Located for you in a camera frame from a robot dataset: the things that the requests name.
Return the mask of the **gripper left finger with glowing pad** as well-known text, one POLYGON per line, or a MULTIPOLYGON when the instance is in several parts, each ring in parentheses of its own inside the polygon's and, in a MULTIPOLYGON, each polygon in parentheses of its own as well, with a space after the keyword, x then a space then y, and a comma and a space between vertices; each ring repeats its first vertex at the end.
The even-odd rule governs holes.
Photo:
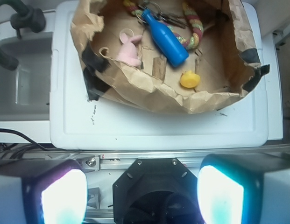
POLYGON ((0 160, 0 224, 81 224, 87 197, 76 160, 0 160))

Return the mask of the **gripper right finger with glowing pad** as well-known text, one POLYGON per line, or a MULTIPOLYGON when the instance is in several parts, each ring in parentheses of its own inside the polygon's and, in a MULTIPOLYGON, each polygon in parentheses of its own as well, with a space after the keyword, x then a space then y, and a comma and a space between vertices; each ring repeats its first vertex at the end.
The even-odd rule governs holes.
POLYGON ((209 154, 197 195, 207 224, 290 224, 290 155, 209 154))

